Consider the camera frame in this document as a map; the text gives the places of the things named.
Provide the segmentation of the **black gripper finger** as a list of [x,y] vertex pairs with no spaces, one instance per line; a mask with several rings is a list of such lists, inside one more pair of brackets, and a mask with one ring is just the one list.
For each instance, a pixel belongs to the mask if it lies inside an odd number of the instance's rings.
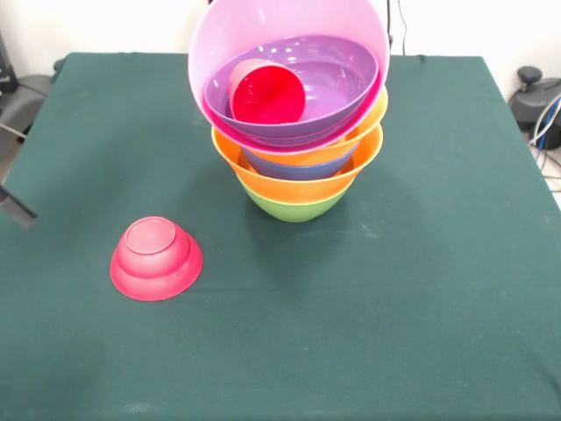
[[37,218],[37,214],[21,202],[16,196],[10,193],[4,185],[0,186],[0,191],[1,207],[4,211],[24,228],[32,227]]

